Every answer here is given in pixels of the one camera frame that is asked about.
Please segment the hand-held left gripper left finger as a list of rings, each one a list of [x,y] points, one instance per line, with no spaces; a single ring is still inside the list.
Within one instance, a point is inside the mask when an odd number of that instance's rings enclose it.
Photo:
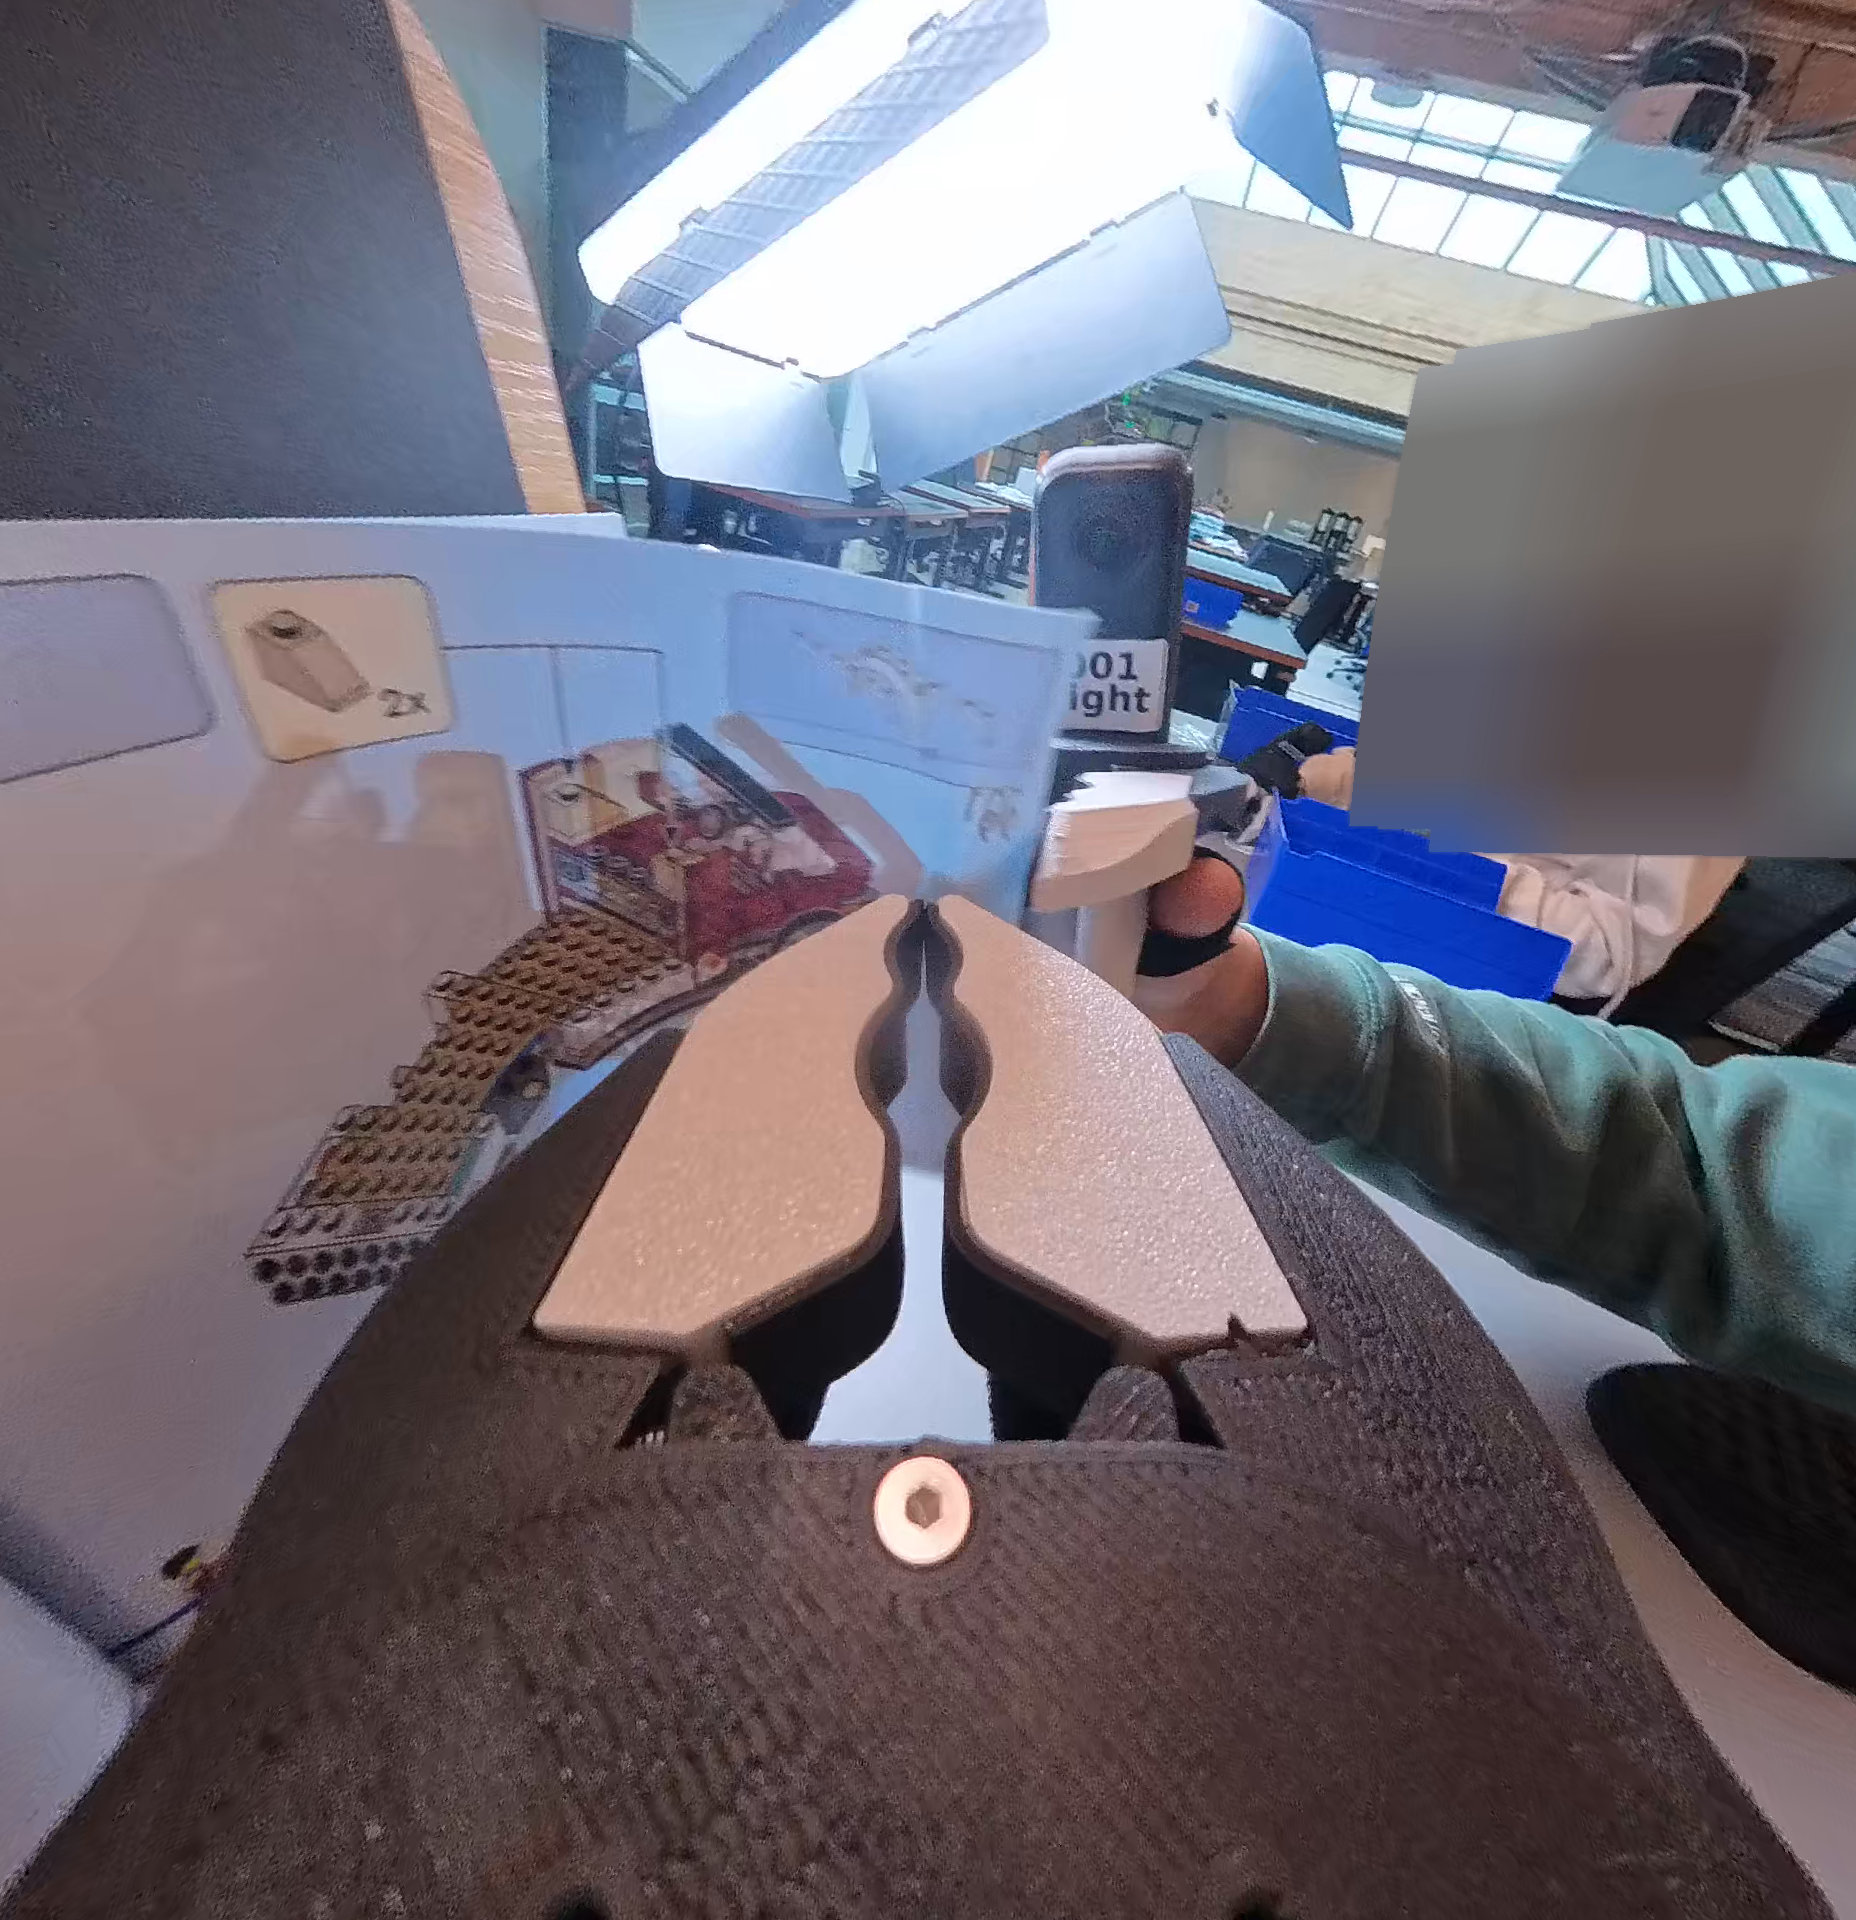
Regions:
[[[870,898],[701,1008],[535,1307],[535,1332],[730,1346],[887,1246],[920,908]]]

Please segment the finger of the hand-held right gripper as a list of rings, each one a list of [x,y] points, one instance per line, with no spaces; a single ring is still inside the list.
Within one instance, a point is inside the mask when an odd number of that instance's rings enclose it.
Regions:
[[[1188,863],[1200,817],[1188,799],[1069,799],[1047,809],[1027,891],[1037,915],[1147,892]]]
[[[1051,837],[1155,837],[1187,823],[1188,771],[1085,771],[1051,803]]]

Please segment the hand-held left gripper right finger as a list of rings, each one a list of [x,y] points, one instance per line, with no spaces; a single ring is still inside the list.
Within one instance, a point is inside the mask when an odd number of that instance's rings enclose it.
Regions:
[[[956,1115],[951,1252],[1119,1360],[1304,1344],[1295,1285],[1155,1026],[970,898],[926,925]]]

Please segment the building instruction booklet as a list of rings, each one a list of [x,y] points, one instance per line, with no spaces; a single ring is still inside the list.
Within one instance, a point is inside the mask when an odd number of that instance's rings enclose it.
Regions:
[[[156,1660],[350,1295],[882,894],[1020,910],[1094,618],[609,517],[0,521],[0,1571]]]

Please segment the person's right forearm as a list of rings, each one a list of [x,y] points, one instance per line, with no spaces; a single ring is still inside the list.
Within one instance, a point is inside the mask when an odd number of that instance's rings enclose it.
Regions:
[[[1856,1064],[1258,936],[1244,1084],[1358,1179],[1714,1371],[1856,1422]]]

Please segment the blue storage bin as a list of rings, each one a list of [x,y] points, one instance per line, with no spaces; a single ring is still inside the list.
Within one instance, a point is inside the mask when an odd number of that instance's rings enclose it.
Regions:
[[[1546,1001],[1570,948],[1497,910],[1504,876],[1495,860],[1276,797],[1246,856],[1246,922],[1307,948],[1358,948],[1453,987]]]

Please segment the overhead light panel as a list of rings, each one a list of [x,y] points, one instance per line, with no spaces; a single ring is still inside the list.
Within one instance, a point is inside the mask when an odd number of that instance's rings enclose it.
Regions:
[[[1226,345],[1188,188],[1241,156],[1351,222],[1270,4],[851,4],[579,270],[658,475],[843,506]]]

